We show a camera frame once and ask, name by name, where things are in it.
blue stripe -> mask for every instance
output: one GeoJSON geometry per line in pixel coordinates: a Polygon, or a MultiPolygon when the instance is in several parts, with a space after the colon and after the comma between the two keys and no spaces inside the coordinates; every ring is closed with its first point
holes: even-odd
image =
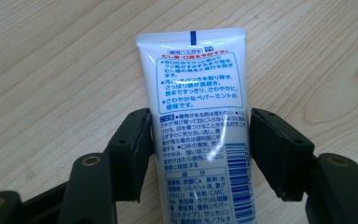
{"type": "Polygon", "coordinates": [[[190,40],[191,40],[191,45],[197,45],[196,31],[190,31],[190,40]]]}
{"type": "Polygon", "coordinates": [[[237,223],[255,219],[251,178],[248,176],[249,154],[244,143],[226,144],[227,163],[237,223]]]}

table surface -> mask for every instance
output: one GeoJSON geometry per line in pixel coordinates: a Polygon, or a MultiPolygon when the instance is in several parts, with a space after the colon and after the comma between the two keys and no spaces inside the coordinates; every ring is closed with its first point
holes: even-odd
{"type": "MultiPolygon", "coordinates": [[[[148,107],[140,33],[243,27],[249,108],[286,119],[315,145],[358,162],[358,1],[0,0],[0,190],[28,200],[103,151],[148,107]]],[[[307,223],[254,166],[259,223],[307,223]]],[[[161,223],[155,158],[141,202],[119,223],[161,223]]]]}

clamp jaw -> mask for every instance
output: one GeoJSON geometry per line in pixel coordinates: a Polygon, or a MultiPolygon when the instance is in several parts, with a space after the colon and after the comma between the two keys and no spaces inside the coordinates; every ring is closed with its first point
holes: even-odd
{"type": "MultiPolygon", "coordinates": [[[[130,113],[103,153],[77,159],[69,181],[22,202],[0,191],[0,224],[116,224],[116,202],[140,201],[149,157],[154,154],[149,109],[130,113]]],[[[308,194],[310,224],[358,223],[358,164],[324,153],[277,115],[252,109],[252,157],[276,195],[300,202],[308,194]]]]}

black holder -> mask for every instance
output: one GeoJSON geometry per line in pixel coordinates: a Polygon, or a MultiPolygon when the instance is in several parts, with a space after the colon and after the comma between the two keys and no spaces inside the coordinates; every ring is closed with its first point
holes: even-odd
{"type": "MultiPolygon", "coordinates": [[[[252,157],[276,195],[299,202],[304,192],[311,224],[358,224],[358,165],[331,153],[313,156],[314,144],[277,115],[252,109],[252,157]]],[[[0,191],[0,224],[116,224],[116,202],[140,201],[154,154],[151,114],[130,113],[103,153],[74,163],[69,181],[22,203],[0,191]]]]}

toothpaste tube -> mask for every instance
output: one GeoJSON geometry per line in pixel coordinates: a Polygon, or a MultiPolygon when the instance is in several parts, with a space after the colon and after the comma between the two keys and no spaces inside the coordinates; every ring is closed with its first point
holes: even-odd
{"type": "Polygon", "coordinates": [[[256,223],[245,31],[138,35],[164,223],[256,223]]]}

